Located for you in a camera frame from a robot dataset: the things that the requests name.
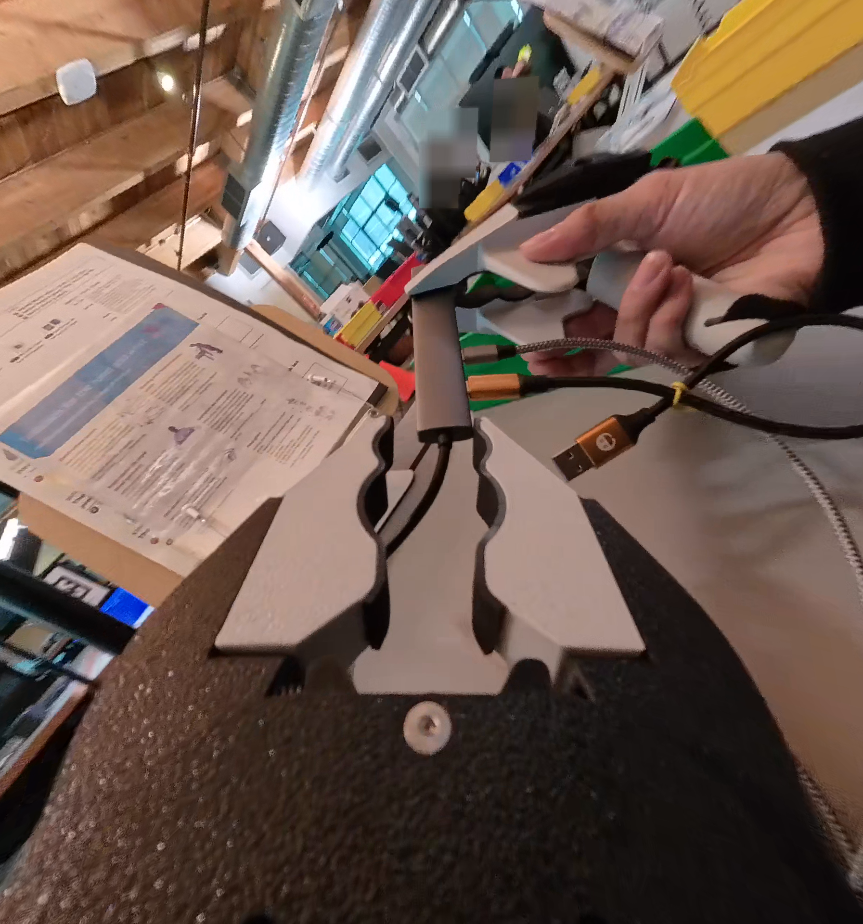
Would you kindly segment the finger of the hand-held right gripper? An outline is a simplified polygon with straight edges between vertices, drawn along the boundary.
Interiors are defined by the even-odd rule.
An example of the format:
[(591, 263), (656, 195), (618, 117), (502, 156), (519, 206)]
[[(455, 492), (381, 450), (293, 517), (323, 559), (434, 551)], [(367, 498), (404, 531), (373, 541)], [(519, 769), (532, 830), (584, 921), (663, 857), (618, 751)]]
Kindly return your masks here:
[(555, 210), (522, 217), (515, 205), (506, 204), (420, 269), (405, 293), (417, 297), (440, 292), (487, 271), (529, 292), (553, 294), (556, 270), (529, 260), (518, 248), (555, 223)]
[(553, 341), (566, 336), (566, 322), (587, 313), (594, 300), (586, 292), (538, 294), (521, 301), (495, 301), (476, 310), (476, 330), (508, 341)]

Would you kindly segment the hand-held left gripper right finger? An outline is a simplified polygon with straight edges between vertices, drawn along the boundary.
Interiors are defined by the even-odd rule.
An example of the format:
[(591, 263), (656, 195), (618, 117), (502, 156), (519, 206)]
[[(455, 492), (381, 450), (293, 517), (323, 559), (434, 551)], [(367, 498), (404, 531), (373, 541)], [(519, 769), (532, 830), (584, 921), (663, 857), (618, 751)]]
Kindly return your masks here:
[(534, 664), (554, 687), (581, 657), (633, 658), (643, 640), (583, 500), (491, 420), (473, 438), (476, 510), (472, 628), (513, 671)]

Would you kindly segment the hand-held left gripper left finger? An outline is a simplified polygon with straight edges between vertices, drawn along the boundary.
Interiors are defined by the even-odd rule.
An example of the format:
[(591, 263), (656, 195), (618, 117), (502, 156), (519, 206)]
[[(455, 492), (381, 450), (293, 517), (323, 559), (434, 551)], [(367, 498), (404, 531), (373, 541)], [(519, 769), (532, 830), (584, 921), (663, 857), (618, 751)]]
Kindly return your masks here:
[(386, 547), (393, 421), (368, 415), (280, 500), (217, 634), (217, 653), (358, 657), (390, 626)]

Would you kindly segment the grey braided cable gold plug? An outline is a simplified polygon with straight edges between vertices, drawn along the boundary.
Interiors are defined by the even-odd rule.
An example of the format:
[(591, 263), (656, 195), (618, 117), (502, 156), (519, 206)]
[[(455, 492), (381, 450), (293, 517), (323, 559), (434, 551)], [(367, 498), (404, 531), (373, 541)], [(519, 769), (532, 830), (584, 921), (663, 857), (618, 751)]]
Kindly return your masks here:
[[(713, 361), (707, 366), (702, 366), (698, 371), (692, 371), (685, 365), (643, 348), (597, 338), (582, 337), (564, 337), (553, 341), (514, 345), (509, 350), (513, 355), (528, 355), (551, 350), (561, 350), (565, 353), (582, 351), (621, 352), (635, 359), (653, 360), (670, 373), (678, 374), (677, 382), (684, 382), (690, 387), (689, 400), (692, 411), (761, 434), (784, 455), (795, 474), (804, 482), (810, 497), (816, 502), (821, 513), (827, 519), (830, 529), (841, 548), (842, 555), (853, 572), (858, 602), (863, 616), (863, 552), (853, 535), (852, 527), (844, 514), (842, 514), (840, 506), (832, 498), (830, 491), (823, 481), (818, 478), (816, 472), (807, 465), (788, 443), (791, 438), (811, 439), (820, 442), (863, 438), (863, 424), (821, 428), (789, 422), (776, 422), (763, 418), (761, 415), (749, 410), (745, 403), (713, 380), (712, 375), (717, 370), (717, 366), (714, 365)], [(463, 349), (462, 357), (463, 363), (466, 365), (483, 364), (480, 362), (479, 357), (471, 355), (469, 350)], [(657, 397), (659, 407), (656, 410), (645, 410), (636, 413), (637, 424), (635, 430), (637, 434), (643, 433), (662, 414), (672, 411), (670, 408), (670, 385), (657, 385), (643, 380), (628, 380), (619, 375), (563, 377), (507, 374), (502, 376), (504, 380), (502, 385), (496, 385), (496, 379), (498, 379), (498, 376), (494, 374), (469, 376), (466, 380), (469, 397), (472, 400), (520, 400), (521, 398), (544, 394), (560, 388), (621, 389)], [(863, 836), (857, 845), (853, 845), (847, 839), (833, 808), (819, 785), (802, 764), (796, 763), (795, 766), (798, 778), (804, 786), (811, 803), (817, 810), (818, 819), (824, 832), (829, 836), (831, 845), (836, 848), (844, 862), (847, 882), (863, 904)]]

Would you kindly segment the grey USB hub with cable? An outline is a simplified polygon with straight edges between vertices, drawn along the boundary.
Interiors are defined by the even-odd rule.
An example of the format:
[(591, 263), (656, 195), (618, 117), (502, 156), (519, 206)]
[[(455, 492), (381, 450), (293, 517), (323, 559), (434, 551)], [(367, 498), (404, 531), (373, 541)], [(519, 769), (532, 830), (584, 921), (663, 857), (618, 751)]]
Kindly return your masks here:
[(389, 563), (437, 501), (449, 472), (453, 445), (473, 434), (453, 291), (412, 295), (416, 435), (437, 448), (435, 466), (421, 498), (399, 532), (384, 541)]

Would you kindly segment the green storage bin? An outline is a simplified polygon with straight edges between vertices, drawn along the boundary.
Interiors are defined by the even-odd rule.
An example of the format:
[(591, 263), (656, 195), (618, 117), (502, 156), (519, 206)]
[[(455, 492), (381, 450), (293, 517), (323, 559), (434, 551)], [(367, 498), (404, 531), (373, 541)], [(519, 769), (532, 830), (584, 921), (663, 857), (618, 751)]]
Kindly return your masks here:
[[(515, 205), (522, 217), (557, 211), (567, 205), (577, 208), (586, 202), (624, 191), (653, 170), (711, 163), (726, 156), (701, 123), (692, 120), (650, 151), (593, 153), (555, 167), (532, 181)], [(643, 258), (643, 253), (634, 250), (632, 245), (616, 245), (614, 250), (580, 262), (577, 266), (579, 281), (567, 292), (591, 295), (594, 300), (592, 308), (603, 304), (617, 309), (623, 290)], [(507, 361), (510, 369), (521, 368), (523, 360), (513, 359), (509, 348), (534, 342), (539, 341), (508, 341), (498, 335), (479, 332), (461, 337), (462, 348), (478, 356), (483, 364)]]

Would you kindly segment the grey desk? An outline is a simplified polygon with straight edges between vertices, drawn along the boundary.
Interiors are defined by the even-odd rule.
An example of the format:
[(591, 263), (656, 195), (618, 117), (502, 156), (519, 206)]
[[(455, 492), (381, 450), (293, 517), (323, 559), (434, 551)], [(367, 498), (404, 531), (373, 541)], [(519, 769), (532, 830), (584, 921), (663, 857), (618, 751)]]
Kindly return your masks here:
[[(807, 425), (863, 422), (863, 331), (800, 332), (787, 354), (715, 381), (764, 417)], [(612, 413), (651, 397), (621, 388), (561, 389), (483, 410), (556, 476), (555, 454)], [(812, 469), (863, 558), (863, 439), (786, 440)], [(675, 409), (638, 445), (569, 483), (594, 499), (712, 618), (734, 647), (803, 767), (830, 842), (863, 873), (863, 607), (834, 520), (767, 436)], [(472, 444), (454, 447), (446, 484), (391, 561), (405, 607), (399, 648), (426, 642), (456, 659), (457, 681), (485, 666), (471, 654), (474, 555), (486, 525), (475, 509)]]

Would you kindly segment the person's right hand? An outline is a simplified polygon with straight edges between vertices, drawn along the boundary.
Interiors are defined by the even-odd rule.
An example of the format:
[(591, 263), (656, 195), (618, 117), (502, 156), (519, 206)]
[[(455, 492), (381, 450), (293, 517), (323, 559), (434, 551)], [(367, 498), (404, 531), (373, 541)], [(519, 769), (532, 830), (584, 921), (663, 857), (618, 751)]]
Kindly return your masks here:
[(690, 367), (703, 360), (683, 341), (694, 275), (740, 295), (805, 306), (825, 249), (807, 179), (785, 155), (771, 153), (654, 171), (585, 203), (521, 251), (536, 262), (559, 263), (621, 245), (645, 257), (620, 307), (593, 307), (567, 322), (567, 334), (646, 349)]

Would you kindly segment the red storage bin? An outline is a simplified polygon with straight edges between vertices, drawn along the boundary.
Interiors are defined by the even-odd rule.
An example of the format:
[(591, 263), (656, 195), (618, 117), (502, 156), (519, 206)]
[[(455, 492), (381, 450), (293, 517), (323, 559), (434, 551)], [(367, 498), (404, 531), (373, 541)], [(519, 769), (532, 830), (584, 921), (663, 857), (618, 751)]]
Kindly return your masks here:
[(412, 254), (401, 266), (393, 271), (371, 295), (373, 305), (385, 312), (391, 308), (403, 295), (406, 285), (412, 278), (415, 269), (421, 270), (423, 262), (417, 254)]

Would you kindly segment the small yellow storage bin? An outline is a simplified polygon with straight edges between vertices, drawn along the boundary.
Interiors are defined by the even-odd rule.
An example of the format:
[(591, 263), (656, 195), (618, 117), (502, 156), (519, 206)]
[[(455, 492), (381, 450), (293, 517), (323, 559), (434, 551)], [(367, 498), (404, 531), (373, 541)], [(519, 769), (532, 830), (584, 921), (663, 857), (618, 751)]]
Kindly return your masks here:
[(368, 335), (383, 320), (383, 311), (373, 301), (361, 305), (345, 325), (335, 334), (334, 339), (357, 352), (363, 351), (363, 343)]

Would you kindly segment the large yellow storage bin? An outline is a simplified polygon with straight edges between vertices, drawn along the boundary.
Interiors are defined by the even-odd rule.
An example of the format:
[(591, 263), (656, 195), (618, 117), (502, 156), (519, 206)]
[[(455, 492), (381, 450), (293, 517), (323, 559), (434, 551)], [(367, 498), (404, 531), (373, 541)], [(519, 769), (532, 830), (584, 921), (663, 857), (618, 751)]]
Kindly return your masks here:
[(682, 108), (737, 153), (863, 80), (863, 1), (748, 1), (683, 59)]

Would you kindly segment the white ceiling access point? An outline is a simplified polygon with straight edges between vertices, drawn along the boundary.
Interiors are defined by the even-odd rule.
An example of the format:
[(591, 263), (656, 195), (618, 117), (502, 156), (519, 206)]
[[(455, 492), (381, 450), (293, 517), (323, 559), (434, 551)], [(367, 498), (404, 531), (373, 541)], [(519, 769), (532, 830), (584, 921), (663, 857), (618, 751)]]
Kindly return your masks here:
[(97, 72), (86, 57), (59, 66), (55, 70), (55, 83), (58, 95), (68, 107), (90, 100), (98, 91)]

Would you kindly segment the silver ventilation duct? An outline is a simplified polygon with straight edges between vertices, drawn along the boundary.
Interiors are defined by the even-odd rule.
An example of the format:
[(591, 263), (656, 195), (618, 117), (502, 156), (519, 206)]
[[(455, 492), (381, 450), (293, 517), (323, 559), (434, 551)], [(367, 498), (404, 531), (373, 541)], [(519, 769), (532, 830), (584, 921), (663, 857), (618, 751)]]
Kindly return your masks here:
[(281, 2), (267, 40), (264, 73), (240, 163), (230, 164), (221, 196), (222, 243), (242, 251), (255, 235), (293, 134), (299, 108), (336, 2)]
[(300, 186), (341, 182), (347, 163), (414, 52), (430, 55), (465, 2), (373, 1), (297, 173)]

